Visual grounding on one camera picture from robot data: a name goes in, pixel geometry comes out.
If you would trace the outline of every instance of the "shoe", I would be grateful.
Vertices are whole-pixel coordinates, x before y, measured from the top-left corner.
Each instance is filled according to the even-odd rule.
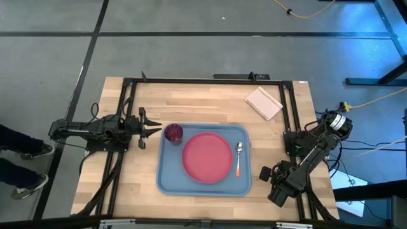
[[[37,183],[26,188],[17,188],[11,194],[11,197],[15,200],[22,200],[31,196],[35,191],[42,188],[48,182],[48,176],[45,174],[40,174]]]
[[[36,153],[36,154],[22,153],[22,154],[20,154],[20,157],[23,160],[31,160],[31,159],[37,158],[39,156],[50,155],[54,151],[55,151],[55,147],[44,143],[41,152]]]

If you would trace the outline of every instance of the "jeans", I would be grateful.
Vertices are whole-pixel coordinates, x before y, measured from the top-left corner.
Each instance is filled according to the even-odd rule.
[[[36,154],[41,152],[43,144],[42,140],[0,125],[0,150],[9,149],[18,153]],[[36,172],[0,158],[0,182],[17,188],[27,188],[34,185],[38,179],[39,174]]]

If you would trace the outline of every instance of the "blue tray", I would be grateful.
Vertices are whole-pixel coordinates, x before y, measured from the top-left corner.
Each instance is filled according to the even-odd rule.
[[[181,123],[184,135],[183,142],[174,146],[165,136],[161,135],[160,154],[156,183],[158,189],[171,195],[205,195],[222,197],[242,197],[251,187],[251,170],[249,155],[249,135],[239,125],[189,124]],[[181,163],[181,154],[186,142],[196,134],[213,132],[224,137],[233,152],[233,164],[224,179],[214,184],[202,184],[192,180],[185,172]],[[236,177],[237,152],[236,145],[243,143],[240,153],[240,177]]]

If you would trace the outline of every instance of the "metal spoon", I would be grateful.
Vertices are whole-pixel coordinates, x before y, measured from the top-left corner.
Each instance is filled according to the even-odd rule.
[[[236,168],[236,176],[240,177],[240,169],[239,169],[239,161],[240,161],[240,152],[243,151],[242,148],[242,143],[239,142],[237,143],[237,147],[236,147],[236,151],[237,151],[237,168]]]

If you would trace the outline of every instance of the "notebook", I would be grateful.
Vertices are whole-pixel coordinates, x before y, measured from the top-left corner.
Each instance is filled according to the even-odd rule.
[[[267,121],[272,119],[282,108],[282,104],[261,87],[250,93],[245,101]]]

